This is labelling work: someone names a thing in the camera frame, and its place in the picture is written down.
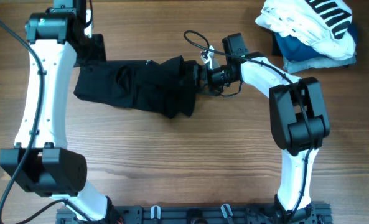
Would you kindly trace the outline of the black t-shirt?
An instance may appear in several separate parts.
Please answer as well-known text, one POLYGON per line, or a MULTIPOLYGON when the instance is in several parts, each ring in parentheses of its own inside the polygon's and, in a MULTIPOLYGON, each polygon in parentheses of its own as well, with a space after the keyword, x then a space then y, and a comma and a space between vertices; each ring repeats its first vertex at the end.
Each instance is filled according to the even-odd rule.
POLYGON ((117 60, 80 68, 73 94, 80 100, 163 114, 192 116, 197 87, 194 60, 178 56, 163 63, 117 60))

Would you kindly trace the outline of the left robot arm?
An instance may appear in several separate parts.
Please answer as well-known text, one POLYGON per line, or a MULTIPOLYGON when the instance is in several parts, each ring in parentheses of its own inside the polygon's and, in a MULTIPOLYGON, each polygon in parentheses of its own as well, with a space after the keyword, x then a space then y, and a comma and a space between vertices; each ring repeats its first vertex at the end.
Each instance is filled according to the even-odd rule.
POLYGON ((87 179, 86 159, 69 151, 65 132, 72 70, 105 59, 100 34, 91 33, 90 1, 55 1, 26 22, 20 43, 29 51, 29 84, 19 132, 0 166, 24 191, 64 204, 78 223, 122 223, 111 200, 87 179))

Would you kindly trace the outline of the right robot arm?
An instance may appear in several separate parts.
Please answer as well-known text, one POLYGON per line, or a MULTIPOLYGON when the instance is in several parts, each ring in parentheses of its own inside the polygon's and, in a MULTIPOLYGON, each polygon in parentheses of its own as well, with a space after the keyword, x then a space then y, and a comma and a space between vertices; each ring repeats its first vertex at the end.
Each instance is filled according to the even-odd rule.
POLYGON ((240 33, 222 40, 226 64, 212 45, 201 47, 203 65, 192 69, 203 94, 223 96, 233 82, 251 85, 269 100, 271 134, 281 150, 281 181, 274 202, 187 210, 187 223, 332 223, 329 204, 312 202, 312 167, 330 123, 319 81, 290 75, 260 52, 249 52, 240 33))

